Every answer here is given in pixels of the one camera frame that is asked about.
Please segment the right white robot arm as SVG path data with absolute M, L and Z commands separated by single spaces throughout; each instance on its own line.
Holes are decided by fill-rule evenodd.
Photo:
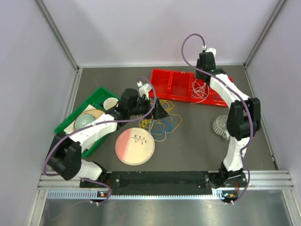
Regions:
M 256 97 L 241 92 L 223 69 L 216 68 L 215 49 L 199 54 L 196 65 L 197 79 L 201 79 L 215 91 L 229 108 L 226 123 L 230 135 L 229 147 L 219 174 L 210 177 L 209 185 L 218 188 L 231 186 L 243 174 L 243 159 L 255 133 L 261 128 L 261 103 Z

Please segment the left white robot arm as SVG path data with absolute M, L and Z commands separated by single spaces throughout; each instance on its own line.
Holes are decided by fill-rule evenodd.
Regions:
M 167 117 L 168 113 L 161 106 L 159 98 L 155 98 L 151 103 L 146 94 L 140 95 L 135 89 L 126 89 L 118 103 L 92 123 L 67 135 L 63 132 L 56 134 L 45 165 L 64 180 L 86 178 L 95 186 L 103 186 L 107 180 L 103 168 L 82 159 L 82 151 L 131 122 L 132 116 L 157 120 Z

